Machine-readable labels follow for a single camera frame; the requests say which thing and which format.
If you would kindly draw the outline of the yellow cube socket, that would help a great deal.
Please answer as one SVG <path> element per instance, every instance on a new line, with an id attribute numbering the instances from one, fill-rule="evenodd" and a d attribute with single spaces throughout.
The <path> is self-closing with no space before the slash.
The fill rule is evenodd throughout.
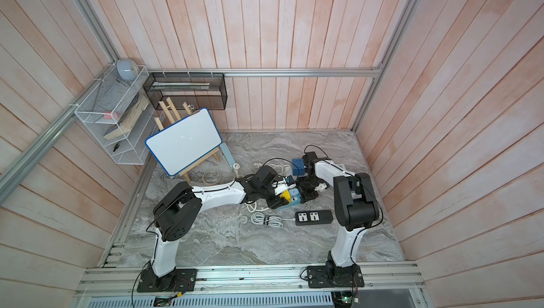
<path id="1" fill-rule="evenodd" d="M 289 190 L 283 191 L 283 193 L 281 193 L 279 197 L 286 200 L 287 203 L 292 202 L 292 197 L 291 197 L 291 194 L 290 194 Z"/>

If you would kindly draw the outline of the black power strip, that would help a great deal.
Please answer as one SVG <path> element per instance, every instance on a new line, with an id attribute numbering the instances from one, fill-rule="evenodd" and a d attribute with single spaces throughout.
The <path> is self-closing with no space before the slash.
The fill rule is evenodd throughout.
<path id="1" fill-rule="evenodd" d="M 331 210 L 297 211 L 295 223 L 297 226 L 331 224 L 334 216 Z"/>

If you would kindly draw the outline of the teal power strip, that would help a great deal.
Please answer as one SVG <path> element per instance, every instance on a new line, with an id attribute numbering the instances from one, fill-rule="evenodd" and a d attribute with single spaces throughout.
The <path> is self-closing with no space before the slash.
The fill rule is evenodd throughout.
<path id="1" fill-rule="evenodd" d="M 299 192 L 299 190 L 297 188 L 292 188 L 292 189 L 289 189 L 289 192 L 291 194 L 291 197 L 292 197 L 292 202 L 291 203 L 286 203 L 283 202 L 282 206 L 280 206 L 278 208 L 278 210 L 284 210 L 288 207 L 293 207 L 293 206 L 296 206 L 296 205 L 300 205 L 301 204 L 301 194 Z"/>

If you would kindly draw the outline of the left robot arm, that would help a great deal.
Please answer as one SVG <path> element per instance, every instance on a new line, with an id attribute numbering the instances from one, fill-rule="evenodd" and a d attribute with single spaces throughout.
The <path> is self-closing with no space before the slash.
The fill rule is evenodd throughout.
<path id="1" fill-rule="evenodd" d="M 153 209 L 150 227 L 156 234 L 156 246 L 152 273 L 162 278 L 176 268 L 179 240 L 188 233 L 199 213 L 224 205 L 252 204 L 259 199 L 266 200 L 270 209 L 276 209 L 288 204 L 282 195 L 294 187 L 293 176 L 281 176 L 266 165 L 256 173 L 216 186 L 178 183 Z"/>

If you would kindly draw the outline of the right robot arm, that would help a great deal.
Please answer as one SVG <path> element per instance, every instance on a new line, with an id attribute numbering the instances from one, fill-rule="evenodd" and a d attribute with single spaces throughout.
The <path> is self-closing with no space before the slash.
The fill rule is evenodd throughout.
<path id="1" fill-rule="evenodd" d="M 326 158 L 303 157 L 304 176 L 297 179 L 301 202 L 314 200 L 319 186 L 329 186 L 334 192 L 334 214 L 340 224 L 337 240 L 330 252 L 330 264 L 336 268 L 353 266 L 360 238 L 373 223 L 383 216 L 375 197 L 371 177 L 354 173 Z"/>

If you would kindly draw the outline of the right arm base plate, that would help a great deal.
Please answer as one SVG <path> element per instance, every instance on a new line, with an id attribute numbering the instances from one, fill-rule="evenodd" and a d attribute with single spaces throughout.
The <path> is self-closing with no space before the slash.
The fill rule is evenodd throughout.
<path id="1" fill-rule="evenodd" d="M 309 265 L 306 268 L 310 288 L 363 288 L 361 268 L 353 264 L 338 267 L 333 264 Z"/>

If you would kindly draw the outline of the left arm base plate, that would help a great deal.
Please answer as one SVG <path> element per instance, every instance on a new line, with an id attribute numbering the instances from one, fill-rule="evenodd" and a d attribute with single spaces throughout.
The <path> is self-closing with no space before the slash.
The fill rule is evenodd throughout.
<path id="1" fill-rule="evenodd" d="M 158 277 L 151 268 L 140 276 L 137 292 L 192 292 L 195 288 L 197 270 L 194 268 L 175 268 L 173 271 Z"/>

